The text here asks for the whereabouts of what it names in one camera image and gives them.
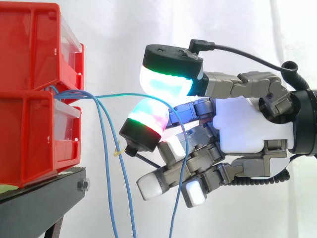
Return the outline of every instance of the green light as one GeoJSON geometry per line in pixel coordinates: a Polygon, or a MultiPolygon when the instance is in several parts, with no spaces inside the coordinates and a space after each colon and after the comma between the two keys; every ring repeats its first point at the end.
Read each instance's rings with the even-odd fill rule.
{"type": "Polygon", "coordinates": [[[172,103],[187,96],[193,81],[184,77],[154,72],[142,66],[140,83],[147,94],[172,103]]]}
{"type": "Polygon", "coordinates": [[[162,135],[168,123],[169,113],[167,106],[163,103],[146,98],[138,103],[128,118],[136,120],[162,135]]]}

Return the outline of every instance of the black cable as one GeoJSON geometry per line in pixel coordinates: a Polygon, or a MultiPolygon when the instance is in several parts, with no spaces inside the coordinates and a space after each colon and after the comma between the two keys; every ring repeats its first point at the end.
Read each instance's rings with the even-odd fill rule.
{"type": "Polygon", "coordinates": [[[256,56],[252,55],[252,54],[249,54],[247,52],[244,52],[244,51],[241,51],[241,50],[238,50],[238,49],[235,49],[235,48],[231,48],[231,47],[228,47],[228,46],[215,45],[215,49],[221,50],[221,51],[228,51],[228,52],[240,55],[240,56],[244,56],[246,58],[254,60],[254,61],[258,62],[258,63],[261,63],[261,64],[263,64],[263,65],[265,65],[265,66],[267,66],[269,68],[275,69],[275,70],[280,71],[280,72],[294,73],[294,72],[297,71],[297,69],[288,69],[288,68],[282,68],[282,67],[273,65],[272,63],[269,63],[269,62],[265,61],[264,59],[261,59],[259,57],[256,57],[256,56]]]}
{"type": "Polygon", "coordinates": [[[244,51],[241,51],[235,48],[231,48],[228,46],[221,46],[221,45],[215,45],[214,48],[217,50],[228,51],[228,52],[232,52],[232,53],[247,57],[269,68],[280,71],[282,78],[285,80],[285,82],[291,85],[295,90],[305,90],[309,88],[309,85],[306,82],[306,80],[298,74],[297,72],[298,66],[295,62],[287,61],[284,64],[282,64],[282,67],[278,67],[259,57],[256,57],[254,55],[251,55],[249,53],[246,53],[244,51]]]}
{"type": "Polygon", "coordinates": [[[244,52],[232,47],[228,47],[228,46],[216,45],[214,42],[194,40],[194,39],[191,40],[188,50],[196,54],[199,54],[200,51],[221,50],[221,51],[231,52],[240,56],[244,56],[258,63],[261,63],[269,68],[280,71],[285,82],[291,85],[295,90],[305,90],[309,88],[309,85],[306,82],[306,80],[298,74],[297,64],[292,61],[287,61],[282,65],[282,67],[278,67],[276,65],[273,65],[247,52],[244,52]]]}
{"type": "Polygon", "coordinates": [[[148,163],[149,165],[152,165],[153,167],[155,167],[155,168],[157,168],[157,169],[160,168],[160,166],[159,166],[158,164],[152,162],[151,160],[145,158],[144,156],[142,156],[142,155],[140,155],[140,154],[138,154],[138,153],[135,155],[135,157],[137,157],[137,158],[140,159],[140,160],[143,160],[144,162],[148,163]]]}
{"type": "Polygon", "coordinates": [[[291,163],[293,160],[295,160],[296,158],[300,157],[302,155],[300,154],[297,154],[297,155],[293,155],[290,159],[289,159],[289,162],[291,163]]]}
{"type": "MultiPolygon", "coordinates": [[[[296,158],[300,157],[302,155],[293,155],[290,158],[290,163],[295,160],[296,158]]],[[[263,184],[273,184],[273,183],[279,183],[279,182],[285,182],[290,179],[289,172],[287,169],[283,169],[280,173],[277,175],[271,177],[271,178],[266,178],[266,179],[251,179],[249,177],[234,177],[234,180],[232,180],[229,184],[227,185],[263,185],[263,184]]]]}

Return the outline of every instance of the cable connector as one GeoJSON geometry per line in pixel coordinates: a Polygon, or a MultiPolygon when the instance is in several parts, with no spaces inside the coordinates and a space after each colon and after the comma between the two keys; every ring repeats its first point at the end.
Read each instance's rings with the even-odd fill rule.
{"type": "Polygon", "coordinates": [[[214,42],[192,39],[188,50],[198,55],[200,51],[213,51],[215,46],[216,44],[214,42]]]}

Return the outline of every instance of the stacked red bins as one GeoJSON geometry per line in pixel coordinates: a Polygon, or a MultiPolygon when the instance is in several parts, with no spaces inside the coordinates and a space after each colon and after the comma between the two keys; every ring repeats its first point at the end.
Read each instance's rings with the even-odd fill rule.
{"type": "Polygon", "coordinates": [[[24,187],[80,162],[81,111],[51,91],[84,87],[84,46],[54,3],[0,1],[0,184],[24,187]]]}

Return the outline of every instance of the blue wire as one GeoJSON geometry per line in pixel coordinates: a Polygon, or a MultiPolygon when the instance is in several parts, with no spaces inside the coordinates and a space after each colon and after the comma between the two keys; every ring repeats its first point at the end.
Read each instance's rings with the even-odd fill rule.
{"type": "MultiPolygon", "coordinates": [[[[68,93],[74,93],[73,95],[74,96],[70,96],[72,97],[72,99],[85,99],[85,97],[80,97],[78,96],[78,94],[76,94],[76,92],[78,92],[77,90],[69,90],[69,91],[65,91],[63,92],[62,94],[68,94],[68,93]]],[[[182,168],[181,168],[181,172],[180,172],[180,179],[179,179],[179,186],[178,186],[178,191],[177,191],[177,197],[176,197],[176,201],[175,201],[175,206],[174,206],[174,211],[173,211],[173,215],[172,215],[172,219],[171,219],[171,224],[170,224],[170,230],[169,230],[169,238],[172,237],[172,233],[173,233],[173,226],[174,226],[174,220],[175,220],[175,216],[176,216],[176,211],[177,211],[177,206],[178,206],[178,202],[179,202],[179,197],[180,197],[180,193],[181,193],[181,187],[182,187],[182,184],[183,184],[183,176],[184,176],[184,171],[185,171],[185,166],[186,166],[186,162],[187,162],[187,157],[188,157],[188,149],[189,149],[189,146],[188,146],[188,137],[187,137],[187,134],[186,134],[186,130],[185,130],[185,127],[184,127],[184,124],[181,120],[181,118],[179,117],[178,113],[175,111],[175,109],[170,105],[168,104],[167,102],[159,99],[159,98],[156,98],[156,97],[153,97],[153,96],[150,96],[150,95],[146,95],[146,94],[139,94],[139,93],[121,93],[121,94],[110,94],[110,95],[101,95],[101,96],[96,96],[96,98],[111,98],[111,97],[121,97],[121,96],[140,96],[140,97],[146,97],[146,98],[151,98],[151,99],[154,99],[154,100],[157,100],[163,104],[165,104],[166,106],[168,106],[176,115],[178,121],[179,121],[179,124],[182,128],[182,131],[183,131],[183,134],[184,134],[184,137],[185,137],[185,144],[186,144],[186,155],[185,155],[185,158],[183,160],[183,164],[182,164],[182,168]]]]}
{"type": "Polygon", "coordinates": [[[57,90],[57,88],[55,86],[50,85],[49,88],[53,89],[53,91],[55,92],[56,95],[59,94],[59,91],[57,90]]]}
{"type": "Polygon", "coordinates": [[[56,94],[59,94],[59,92],[55,86],[50,85],[49,88],[53,89],[56,94]]]}
{"type": "MultiPolygon", "coordinates": [[[[100,111],[100,106],[99,106],[99,101],[98,99],[93,96],[92,94],[86,92],[86,91],[80,91],[80,90],[76,90],[76,92],[80,92],[82,95],[87,96],[87,98],[91,98],[95,101],[96,106],[97,106],[97,110],[98,110],[98,115],[99,115],[99,120],[100,120],[100,125],[101,125],[101,131],[103,134],[103,140],[104,140],[104,150],[105,150],[105,161],[106,161],[106,178],[107,178],[107,192],[108,192],[108,201],[109,201],[109,210],[110,210],[110,217],[111,217],[111,223],[112,223],[112,229],[113,229],[113,233],[115,238],[118,238],[118,232],[117,232],[117,228],[115,225],[115,219],[114,219],[114,212],[113,212],[113,206],[112,206],[112,197],[111,197],[111,182],[110,182],[110,172],[109,172],[109,160],[108,160],[108,148],[107,148],[107,141],[106,141],[106,132],[105,132],[105,125],[104,125],[104,120],[100,111]]],[[[60,98],[60,99],[68,99],[70,97],[68,97],[67,94],[65,93],[60,93],[60,94],[56,94],[55,98],[60,98]]]]}
{"type": "MultiPolygon", "coordinates": [[[[108,118],[108,121],[109,121],[109,124],[110,124],[110,128],[111,128],[111,132],[112,132],[112,136],[113,136],[113,139],[114,139],[114,143],[115,143],[115,146],[117,148],[117,151],[119,152],[121,150],[120,150],[120,147],[119,147],[119,144],[118,144],[117,136],[116,136],[116,133],[115,133],[114,126],[113,126],[112,120],[110,118],[110,115],[109,115],[108,111],[106,110],[105,106],[102,104],[102,102],[99,99],[97,99],[97,100],[98,100],[101,108],[105,112],[105,115],[108,118]]],[[[134,222],[132,195],[131,195],[131,191],[130,191],[128,176],[127,176],[127,173],[126,173],[126,170],[125,170],[125,166],[124,166],[124,161],[123,161],[123,158],[122,158],[121,154],[119,154],[119,159],[120,159],[120,163],[121,163],[121,168],[122,168],[122,173],[123,173],[123,177],[124,177],[125,186],[127,188],[127,193],[128,193],[130,219],[131,219],[131,225],[132,225],[133,238],[136,238],[137,237],[137,232],[136,232],[136,229],[135,229],[135,222],[134,222]]]]}

